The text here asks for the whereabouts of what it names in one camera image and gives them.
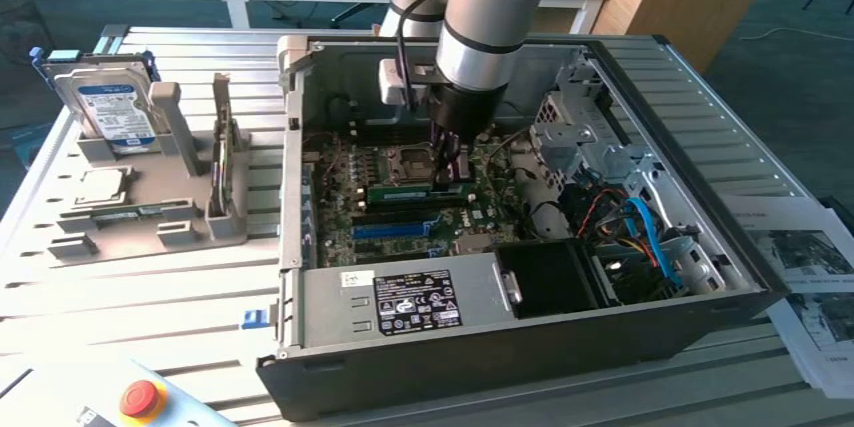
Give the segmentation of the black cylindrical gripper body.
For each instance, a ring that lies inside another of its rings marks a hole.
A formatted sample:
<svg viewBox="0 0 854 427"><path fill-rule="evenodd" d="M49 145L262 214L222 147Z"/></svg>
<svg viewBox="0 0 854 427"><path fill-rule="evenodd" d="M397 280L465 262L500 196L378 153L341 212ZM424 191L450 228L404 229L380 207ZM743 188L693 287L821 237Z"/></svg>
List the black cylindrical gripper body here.
<svg viewBox="0 0 854 427"><path fill-rule="evenodd" d="M429 87L428 116L430 121L453 134L462 143L470 143L492 122L508 85L478 91L456 84Z"/></svg>

